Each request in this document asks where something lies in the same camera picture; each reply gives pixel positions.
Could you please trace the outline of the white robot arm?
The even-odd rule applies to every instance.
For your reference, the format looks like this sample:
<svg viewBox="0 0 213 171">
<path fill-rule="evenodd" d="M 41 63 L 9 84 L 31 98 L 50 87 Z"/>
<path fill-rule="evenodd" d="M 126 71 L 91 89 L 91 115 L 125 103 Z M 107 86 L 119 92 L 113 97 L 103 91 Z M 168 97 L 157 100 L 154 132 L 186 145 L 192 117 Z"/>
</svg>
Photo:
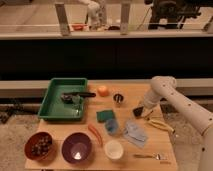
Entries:
<svg viewBox="0 0 213 171">
<path fill-rule="evenodd" d="M 178 92 L 176 87 L 174 77 L 154 76 L 143 96 L 143 109 L 151 110 L 165 98 L 203 137 L 198 171 L 213 171 L 213 113 Z"/>
</svg>

